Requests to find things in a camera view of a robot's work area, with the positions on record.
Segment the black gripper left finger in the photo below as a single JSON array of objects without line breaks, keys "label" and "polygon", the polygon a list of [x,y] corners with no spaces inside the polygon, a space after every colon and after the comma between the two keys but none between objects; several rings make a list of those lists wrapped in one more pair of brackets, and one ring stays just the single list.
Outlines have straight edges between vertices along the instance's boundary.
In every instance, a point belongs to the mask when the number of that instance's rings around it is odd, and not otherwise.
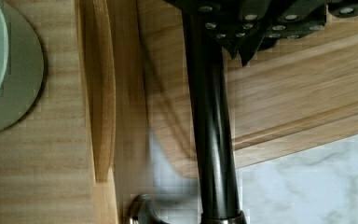
[{"label": "black gripper left finger", "polygon": [[232,58],[251,60],[264,38],[272,0],[165,0],[201,21],[207,34]]}]

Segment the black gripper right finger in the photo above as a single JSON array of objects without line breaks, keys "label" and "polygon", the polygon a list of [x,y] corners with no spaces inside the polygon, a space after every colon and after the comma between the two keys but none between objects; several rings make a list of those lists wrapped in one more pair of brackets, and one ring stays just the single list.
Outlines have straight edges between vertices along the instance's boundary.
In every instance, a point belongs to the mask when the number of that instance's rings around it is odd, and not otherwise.
[{"label": "black gripper right finger", "polygon": [[322,30],[327,14],[358,16],[358,0],[241,0],[242,28],[250,33],[241,43],[241,64],[258,51],[273,48],[279,39],[298,39]]}]

